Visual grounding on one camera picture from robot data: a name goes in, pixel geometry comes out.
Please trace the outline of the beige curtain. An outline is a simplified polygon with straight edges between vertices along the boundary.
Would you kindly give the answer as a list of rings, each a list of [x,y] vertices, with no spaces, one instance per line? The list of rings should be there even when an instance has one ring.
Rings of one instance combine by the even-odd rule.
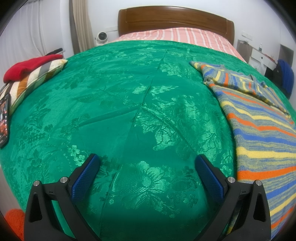
[[[69,1],[70,33],[74,54],[95,46],[88,1]]]

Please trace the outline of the pink striped bed sheet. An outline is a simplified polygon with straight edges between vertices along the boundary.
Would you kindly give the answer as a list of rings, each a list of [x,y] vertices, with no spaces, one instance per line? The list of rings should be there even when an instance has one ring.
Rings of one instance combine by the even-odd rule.
[[[134,40],[175,41],[187,43],[220,51],[235,56],[241,61],[244,60],[226,38],[216,33],[201,29],[179,27],[164,30],[150,30],[125,34],[115,39],[116,42]]]

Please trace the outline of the plastic water bottle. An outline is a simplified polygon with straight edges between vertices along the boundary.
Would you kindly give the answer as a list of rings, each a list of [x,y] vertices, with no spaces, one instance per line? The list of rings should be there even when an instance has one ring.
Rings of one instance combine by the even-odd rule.
[[[262,52],[262,43],[260,43],[258,50]]]

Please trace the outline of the white wall socket strip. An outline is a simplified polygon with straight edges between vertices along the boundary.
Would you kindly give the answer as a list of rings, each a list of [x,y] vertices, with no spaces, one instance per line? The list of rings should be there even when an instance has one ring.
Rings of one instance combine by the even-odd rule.
[[[248,33],[245,32],[245,31],[242,31],[242,32],[241,32],[241,35],[242,35],[243,37],[247,38],[247,39],[250,39],[250,40],[253,39],[253,36],[250,35],[250,34],[248,34]]]

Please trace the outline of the red folded garment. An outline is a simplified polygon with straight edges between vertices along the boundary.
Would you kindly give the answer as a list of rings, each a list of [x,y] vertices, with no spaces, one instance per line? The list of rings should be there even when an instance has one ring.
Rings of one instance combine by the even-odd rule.
[[[3,82],[9,83],[10,81],[15,82],[15,81],[22,80],[38,67],[48,62],[62,59],[62,58],[63,58],[63,55],[61,54],[51,54],[51,55],[32,58],[26,61],[16,63],[6,71],[3,77]]]

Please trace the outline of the green floral bedspread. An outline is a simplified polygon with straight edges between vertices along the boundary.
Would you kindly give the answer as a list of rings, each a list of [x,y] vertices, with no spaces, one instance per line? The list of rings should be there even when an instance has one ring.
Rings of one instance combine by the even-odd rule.
[[[193,240],[217,205],[193,154],[236,174],[233,132],[190,61],[265,77],[240,59],[171,41],[120,41],[79,53],[11,117],[1,167],[21,209],[31,186],[101,167],[79,211],[102,240]]]

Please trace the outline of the white desk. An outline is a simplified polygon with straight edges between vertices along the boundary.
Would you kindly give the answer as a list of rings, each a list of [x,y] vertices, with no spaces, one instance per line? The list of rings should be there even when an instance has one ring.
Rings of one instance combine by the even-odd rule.
[[[243,59],[255,69],[262,67],[263,69],[269,68],[273,70],[276,68],[275,61],[271,60],[268,56],[252,47],[246,41],[238,40],[236,49]]]

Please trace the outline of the smartphone with lit screen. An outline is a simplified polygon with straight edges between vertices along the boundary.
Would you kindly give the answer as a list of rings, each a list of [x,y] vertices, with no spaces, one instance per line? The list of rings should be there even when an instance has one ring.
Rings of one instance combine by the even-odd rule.
[[[1,149],[8,143],[10,134],[10,103],[11,95],[5,94],[1,99],[1,116],[0,116],[0,147]]]

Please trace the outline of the orange rug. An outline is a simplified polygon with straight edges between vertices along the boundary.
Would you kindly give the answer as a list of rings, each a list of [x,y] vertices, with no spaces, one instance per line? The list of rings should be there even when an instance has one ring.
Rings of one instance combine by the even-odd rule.
[[[5,219],[20,240],[24,241],[25,213],[21,209],[11,209],[6,213]]]

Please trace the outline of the striped knit sweater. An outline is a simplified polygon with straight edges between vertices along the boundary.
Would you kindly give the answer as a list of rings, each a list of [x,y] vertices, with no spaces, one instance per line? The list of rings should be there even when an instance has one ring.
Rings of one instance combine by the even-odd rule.
[[[191,62],[215,94],[234,135],[237,179],[262,181],[271,217],[271,237],[295,208],[295,123],[265,82],[223,65]]]

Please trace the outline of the striped brown white pillow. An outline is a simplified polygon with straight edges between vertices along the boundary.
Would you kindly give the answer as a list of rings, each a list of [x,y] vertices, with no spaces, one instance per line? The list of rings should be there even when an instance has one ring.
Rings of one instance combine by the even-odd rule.
[[[10,82],[1,89],[1,99],[10,94],[10,115],[12,115],[17,107],[28,97],[35,89],[47,82],[52,77],[60,73],[67,65],[68,60],[53,60],[38,67],[28,76],[20,81]]]

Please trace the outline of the brown wooden headboard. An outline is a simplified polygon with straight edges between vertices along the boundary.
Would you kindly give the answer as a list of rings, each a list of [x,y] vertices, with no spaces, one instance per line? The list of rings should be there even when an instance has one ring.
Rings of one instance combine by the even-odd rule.
[[[235,27],[231,20],[180,6],[137,6],[118,12],[118,35],[149,30],[189,27],[216,33],[234,43]]]

